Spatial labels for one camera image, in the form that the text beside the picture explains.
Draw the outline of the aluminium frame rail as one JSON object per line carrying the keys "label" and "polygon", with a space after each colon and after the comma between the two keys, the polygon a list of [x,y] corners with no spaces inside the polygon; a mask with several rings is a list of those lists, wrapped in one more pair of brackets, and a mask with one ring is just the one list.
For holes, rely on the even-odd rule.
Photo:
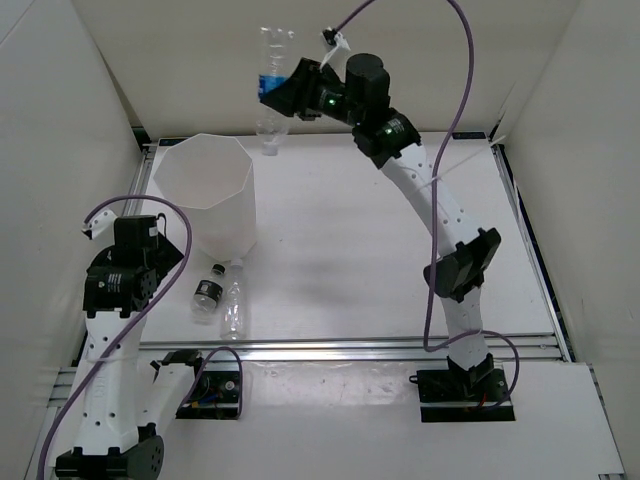
{"label": "aluminium frame rail", "polygon": [[[430,240],[400,193],[344,135],[296,135],[273,157],[253,137],[258,240],[247,254],[250,363],[429,361],[422,337]],[[569,357],[540,265],[516,222],[502,142],[458,134],[445,184],[502,243],[485,278],[482,318],[497,363]]]}

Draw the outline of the black label plastic bottle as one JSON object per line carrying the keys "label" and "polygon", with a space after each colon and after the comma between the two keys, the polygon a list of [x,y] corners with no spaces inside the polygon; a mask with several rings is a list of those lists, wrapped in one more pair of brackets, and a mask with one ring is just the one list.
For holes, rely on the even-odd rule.
{"label": "black label plastic bottle", "polygon": [[198,282],[191,300],[191,311],[196,323],[207,324],[213,320],[224,293],[225,273],[225,266],[216,263]]}

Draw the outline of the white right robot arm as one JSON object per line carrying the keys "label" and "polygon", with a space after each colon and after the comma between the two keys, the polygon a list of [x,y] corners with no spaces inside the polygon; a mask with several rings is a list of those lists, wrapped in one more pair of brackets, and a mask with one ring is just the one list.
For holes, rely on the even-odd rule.
{"label": "white right robot arm", "polygon": [[330,66],[303,58],[292,76],[302,89],[298,116],[325,115],[350,126],[358,149],[398,187],[428,228],[435,257],[424,277],[445,312],[449,387],[460,399],[476,397],[494,369],[481,332],[480,298],[499,233],[482,228],[436,180],[437,162],[428,158],[420,134],[390,105],[390,76],[379,57],[350,57],[343,78]]}

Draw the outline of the blue label plastic bottle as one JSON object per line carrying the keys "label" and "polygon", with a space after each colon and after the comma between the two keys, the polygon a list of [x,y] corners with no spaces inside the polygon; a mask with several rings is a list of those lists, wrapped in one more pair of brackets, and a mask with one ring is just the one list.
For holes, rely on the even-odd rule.
{"label": "blue label plastic bottle", "polygon": [[[281,86],[291,73],[290,50],[294,32],[273,26],[260,28],[261,57],[258,70],[258,100]],[[259,103],[256,135],[261,141],[264,156],[276,156],[289,131],[285,116]]]}

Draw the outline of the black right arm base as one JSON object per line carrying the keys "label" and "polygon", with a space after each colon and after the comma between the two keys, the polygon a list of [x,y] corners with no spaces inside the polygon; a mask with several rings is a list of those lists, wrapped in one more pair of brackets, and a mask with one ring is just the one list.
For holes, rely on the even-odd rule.
{"label": "black right arm base", "polygon": [[418,388],[422,423],[512,422],[516,420],[504,370],[497,368],[467,392],[448,370],[419,370],[409,377]]}

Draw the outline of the clear unlabeled plastic bottle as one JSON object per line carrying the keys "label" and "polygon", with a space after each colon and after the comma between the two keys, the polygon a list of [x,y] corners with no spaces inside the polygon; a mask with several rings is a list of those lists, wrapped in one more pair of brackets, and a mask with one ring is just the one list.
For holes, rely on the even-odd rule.
{"label": "clear unlabeled plastic bottle", "polygon": [[238,341],[246,338],[249,320],[249,303],[244,263],[232,260],[226,271],[226,294],[220,336],[224,340]]}

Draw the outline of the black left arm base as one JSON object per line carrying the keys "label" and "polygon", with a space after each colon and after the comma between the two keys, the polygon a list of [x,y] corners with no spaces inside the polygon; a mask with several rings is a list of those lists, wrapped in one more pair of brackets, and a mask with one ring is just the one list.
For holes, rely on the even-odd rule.
{"label": "black left arm base", "polygon": [[[236,363],[234,370],[214,369],[214,356],[224,353]],[[229,346],[217,347],[202,356],[194,351],[187,360],[194,370],[194,382],[187,397],[180,404],[176,418],[183,420],[232,420],[237,421],[243,412],[244,370],[240,356]]]}

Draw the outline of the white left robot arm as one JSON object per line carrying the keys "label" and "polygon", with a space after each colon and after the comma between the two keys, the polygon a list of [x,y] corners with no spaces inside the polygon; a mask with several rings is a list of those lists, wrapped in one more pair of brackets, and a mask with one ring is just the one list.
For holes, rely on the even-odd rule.
{"label": "white left robot arm", "polygon": [[186,212],[164,197],[146,201],[171,209],[186,230],[184,250],[178,250],[157,229],[152,215],[116,217],[110,202],[95,207],[85,220],[94,237],[104,225],[114,243],[102,250],[87,271],[84,311],[88,350],[86,375],[61,407],[47,432],[38,460],[44,478],[49,450],[57,431],[76,402],[79,426],[72,447],[56,459],[59,478],[155,479],[164,459],[162,432],[189,400],[206,395],[210,377],[206,359],[187,352],[180,361],[171,353],[158,364],[149,385],[150,401],[138,407],[140,338],[148,314],[162,301],[185,270],[194,233]]}

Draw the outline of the white octagonal bin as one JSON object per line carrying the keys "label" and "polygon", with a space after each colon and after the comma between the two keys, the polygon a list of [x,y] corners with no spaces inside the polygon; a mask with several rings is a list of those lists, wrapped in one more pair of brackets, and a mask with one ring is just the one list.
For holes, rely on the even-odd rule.
{"label": "white octagonal bin", "polygon": [[195,244],[210,257],[241,259],[255,245],[253,161],[236,138],[201,133],[169,147],[154,182],[186,214]]}

